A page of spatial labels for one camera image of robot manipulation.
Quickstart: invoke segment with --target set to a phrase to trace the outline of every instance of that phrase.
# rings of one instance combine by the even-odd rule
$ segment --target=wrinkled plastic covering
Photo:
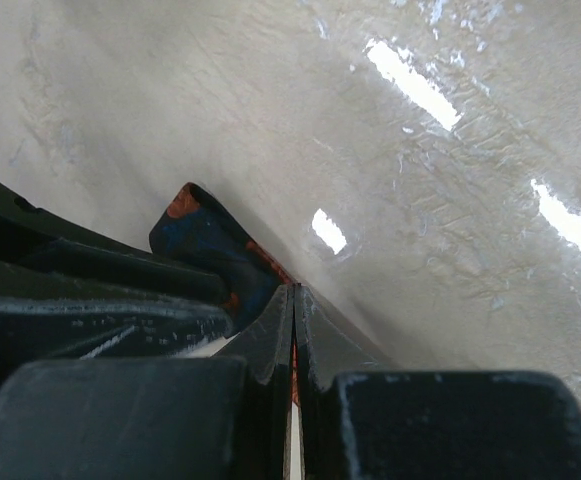
[[[146,248],[190,180],[396,365],[581,400],[581,2],[0,2],[0,181]]]

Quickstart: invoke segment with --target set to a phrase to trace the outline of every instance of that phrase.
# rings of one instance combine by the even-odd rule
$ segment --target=glossy surface
[[[147,248],[203,184],[404,368],[581,400],[581,4],[0,2],[0,181]]]

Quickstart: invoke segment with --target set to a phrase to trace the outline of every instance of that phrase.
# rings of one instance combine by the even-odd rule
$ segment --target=shiny floor
[[[0,181],[147,248],[189,180],[395,365],[581,400],[581,2],[0,1]]]

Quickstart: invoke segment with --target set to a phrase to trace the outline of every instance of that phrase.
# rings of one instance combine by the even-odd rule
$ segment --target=black object
[[[284,478],[293,347],[309,480],[581,479],[581,411],[558,379],[385,372],[204,194],[183,198],[212,212],[212,241],[228,256],[246,241],[244,264],[286,283],[264,282],[256,319],[219,308],[235,294],[225,271],[137,252],[0,186],[0,479]],[[199,211],[188,200],[175,217]],[[158,358],[234,331],[213,358]]]

